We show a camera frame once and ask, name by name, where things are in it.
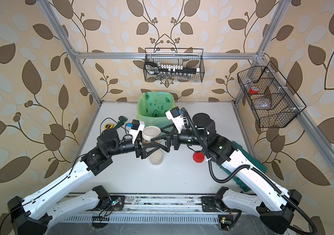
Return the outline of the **beige lid jar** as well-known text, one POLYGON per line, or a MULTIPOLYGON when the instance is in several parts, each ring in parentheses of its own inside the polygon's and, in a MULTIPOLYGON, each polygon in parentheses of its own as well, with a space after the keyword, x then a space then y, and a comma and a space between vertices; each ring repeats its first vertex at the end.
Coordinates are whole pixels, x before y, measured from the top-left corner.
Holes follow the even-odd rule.
POLYGON ((149 157, 148 157, 150 163, 152 165, 159 165, 163 161, 163 154, 161 150, 157 150, 153 152, 149 157))
POLYGON ((156 126, 147 126, 142 131, 142 146, 143 147, 157 147, 155 143, 151 142, 151 139, 160 136, 161 129, 156 126))

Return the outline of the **red jar lid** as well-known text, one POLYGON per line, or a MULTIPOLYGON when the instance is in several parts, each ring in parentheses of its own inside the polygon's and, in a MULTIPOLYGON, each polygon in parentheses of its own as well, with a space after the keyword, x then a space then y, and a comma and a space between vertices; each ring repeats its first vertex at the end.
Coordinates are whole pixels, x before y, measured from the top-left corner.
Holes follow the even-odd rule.
POLYGON ((205 155, 202 153, 202 152, 195 152, 193 154, 193 160, 196 162, 196 163, 202 163, 205 161, 205 155))

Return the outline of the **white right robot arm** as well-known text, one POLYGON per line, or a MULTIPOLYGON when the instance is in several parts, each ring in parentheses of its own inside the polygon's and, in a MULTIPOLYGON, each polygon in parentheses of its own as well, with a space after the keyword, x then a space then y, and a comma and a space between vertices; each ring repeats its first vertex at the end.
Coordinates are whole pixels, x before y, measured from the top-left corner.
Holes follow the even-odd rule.
POLYGON ((237 177, 254 192, 254 195, 247 195, 222 187, 215 197, 219 210, 238 209, 252 214, 280 235, 288 229, 305 235, 305 231, 291 226, 294 214, 298 212, 311 227, 309 234, 318 233, 312 219, 299 208, 301 194, 278 185, 257 168, 233 142, 217 133, 215 122, 209 115, 198 113, 190 117, 185 108, 175 107, 167 111, 166 116, 172 120, 174 128, 151 139, 153 144, 165 152, 171 147, 178 150, 180 145, 200 146, 215 182, 224 184, 237 177))

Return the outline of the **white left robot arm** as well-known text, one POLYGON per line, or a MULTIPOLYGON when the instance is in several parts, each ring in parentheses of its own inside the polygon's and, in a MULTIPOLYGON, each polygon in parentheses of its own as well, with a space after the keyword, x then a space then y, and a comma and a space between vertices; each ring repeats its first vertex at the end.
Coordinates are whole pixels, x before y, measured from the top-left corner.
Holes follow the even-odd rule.
POLYGON ((110 166, 112 156, 135 152, 137 157, 145 159, 159 148, 158 139, 148 137, 145 131, 131 129, 120 140, 116 129, 104 130, 97 138, 97 145, 80 156, 62 176, 25 198, 11 199, 6 218, 17 235, 43 235, 50 227, 76 213, 92 209, 111 211, 123 198, 112 199, 103 186, 64 202, 61 199, 110 166))

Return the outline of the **green bin with bag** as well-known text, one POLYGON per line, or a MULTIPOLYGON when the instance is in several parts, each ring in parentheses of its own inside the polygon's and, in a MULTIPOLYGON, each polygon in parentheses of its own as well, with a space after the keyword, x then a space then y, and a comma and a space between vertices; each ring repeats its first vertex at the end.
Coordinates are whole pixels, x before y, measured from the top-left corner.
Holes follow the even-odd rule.
POLYGON ((166 117, 166 111, 176 106, 172 94, 164 92, 147 92, 142 94, 137 105, 137 120, 145 126, 164 127, 172 123, 166 117))

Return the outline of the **yellow tape measure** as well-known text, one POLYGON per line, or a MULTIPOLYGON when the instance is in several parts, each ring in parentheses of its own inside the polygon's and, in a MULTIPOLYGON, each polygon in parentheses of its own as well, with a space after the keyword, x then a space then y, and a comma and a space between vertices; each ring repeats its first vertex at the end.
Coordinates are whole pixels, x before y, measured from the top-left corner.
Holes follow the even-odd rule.
POLYGON ((114 124, 112 124, 112 123, 108 123, 104 126, 104 130, 112 129, 112 128, 114 128, 114 124))

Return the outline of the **red object in basket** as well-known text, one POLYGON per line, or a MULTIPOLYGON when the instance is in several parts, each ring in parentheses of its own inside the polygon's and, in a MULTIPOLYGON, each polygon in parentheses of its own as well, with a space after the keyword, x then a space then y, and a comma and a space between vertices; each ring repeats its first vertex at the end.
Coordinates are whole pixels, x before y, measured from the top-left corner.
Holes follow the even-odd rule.
POLYGON ((249 94, 256 95, 260 92, 260 89, 257 86, 252 86, 249 89, 249 94))

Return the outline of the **black socket set rail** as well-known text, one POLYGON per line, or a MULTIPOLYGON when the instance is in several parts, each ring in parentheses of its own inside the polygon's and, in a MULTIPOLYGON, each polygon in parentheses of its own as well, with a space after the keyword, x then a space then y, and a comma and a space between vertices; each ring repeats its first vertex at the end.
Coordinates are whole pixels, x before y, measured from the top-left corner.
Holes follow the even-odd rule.
POLYGON ((177 65, 162 65, 154 62, 145 62, 144 70, 150 75, 167 73, 197 74, 201 72, 200 68, 186 68, 177 65))

